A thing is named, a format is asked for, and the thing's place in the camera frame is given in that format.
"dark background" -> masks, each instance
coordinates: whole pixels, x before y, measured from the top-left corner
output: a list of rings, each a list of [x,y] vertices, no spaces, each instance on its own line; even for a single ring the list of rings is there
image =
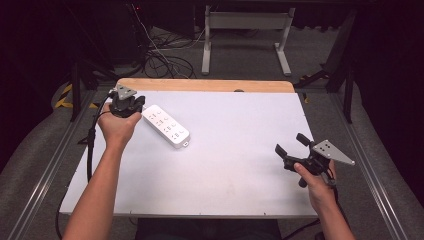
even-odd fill
[[[127,25],[127,15],[121,23],[127,27],[113,31],[107,28],[108,23],[96,25],[93,21],[110,20],[101,13],[123,16],[124,10],[104,5],[97,12],[73,7],[80,23],[56,1],[1,2],[0,169],[28,132],[52,112],[51,98],[59,86],[69,81],[78,56],[94,59],[109,69],[114,64],[140,60],[141,55],[132,55],[137,43]],[[322,13],[299,7],[293,25],[300,28],[320,25],[313,19],[327,19],[326,26],[337,27],[340,17],[334,14],[344,10],[333,8],[332,11]],[[382,1],[377,8],[359,12],[347,45],[364,108],[421,204],[424,203],[424,191],[420,187],[424,182],[422,12],[424,7],[418,1]],[[328,16],[336,20],[329,21]],[[79,24],[89,29],[88,35]],[[121,42],[129,43],[128,48],[118,49]]]

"floor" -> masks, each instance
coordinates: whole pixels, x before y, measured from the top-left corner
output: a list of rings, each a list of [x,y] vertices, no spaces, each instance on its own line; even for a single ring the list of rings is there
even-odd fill
[[[202,37],[184,49],[161,52],[190,62],[197,78],[296,83],[301,76],[321,69],[319,64],[326,61],[337,33],[333,29],[320,32],[319,29],[292,28],[285,48],[292,70],[290,77],[282,74],[273,50],[273,43],[281,34],[278,31],[213,33],[211,69],[207,76],[201,74]],[[128,70],[128,67],[120,67],[117,73]],[[190,74],[182,66],[177,70],[181,74],[177,75],[179,78]],[[150,64],[145,72],[135,76],[160,75],[158,71],[166,70],[155,71]],[[297,92],[314,139],[331,140],[358,163],[353,168],[337,165],[340,202],[352,231],[358,239],[424,239],[424,230],[420,228],[424,225],[423,208],[375,133],[361,106],[359,89],[354,89],[353,124],[348,124],[341,114],[343,88],[337,94],[328,94],[323,88],[325,83],[326,80],[320,80]],[[74,122],[69,122],[72,109],[56,108],[18,147],[0,175],[0,239],[57,237],[56,210],[85,150],[85,145],[78,142],[86,136],[95,112],[88,106],[91,102],[99,102],[113,85],[113,82],[100,82],[98,91],[83,89],[86,107]],[[52,105],[64,87],[58,89]],[[306,93],[307,103],[301,93]],[[60,231],[63,232],[68,218],[59,215]],[[116,217],[110,238],[133,239],[135,222],[136,219]],[[280,232],[287,236],[309,222],[310,219],[279,219]],[[293,239],[313,239],[318,231],[319,225],[302,231]]]

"metal frame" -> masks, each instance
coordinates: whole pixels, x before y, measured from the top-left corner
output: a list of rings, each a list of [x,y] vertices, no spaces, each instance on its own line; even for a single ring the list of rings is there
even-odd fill
[[[209,74],[212,45],[210,41],[211,29],[283,29],[280,42],[274,45],[284,75],[291,76],[284,46],[289,35],[294,12],[295,8],[290,8],[288,13],[210,12],[210,6],[206,6],[202,74]]]

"power strip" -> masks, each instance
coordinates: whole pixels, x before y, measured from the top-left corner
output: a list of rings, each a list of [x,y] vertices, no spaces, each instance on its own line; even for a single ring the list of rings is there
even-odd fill
[[[190,132],[157,105],[143,110],[143,118],[174,148],[187,147]]]

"table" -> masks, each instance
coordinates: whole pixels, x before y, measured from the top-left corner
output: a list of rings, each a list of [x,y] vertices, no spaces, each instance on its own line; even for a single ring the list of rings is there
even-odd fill
[[[297,185],[299,176],[284,170],[274,152],[278,142],[294,156],[309,153],[295,140],[297,132],[312,136],[290,83],[174,79],[119,83],[145,95],[147,107],[161,106],[190,131],[191,141],[187,148],[174,149],[141,120],[123,155],[116,216],[316,217],[308,191]],[[232,92],[237,89],[246,92]],[[269,119],[263,122],[265,114]],[[104,139],[96,138],[94,168],[104,146]],[[73,211],[87,184],[85,159],[86,153],[61,213]]]

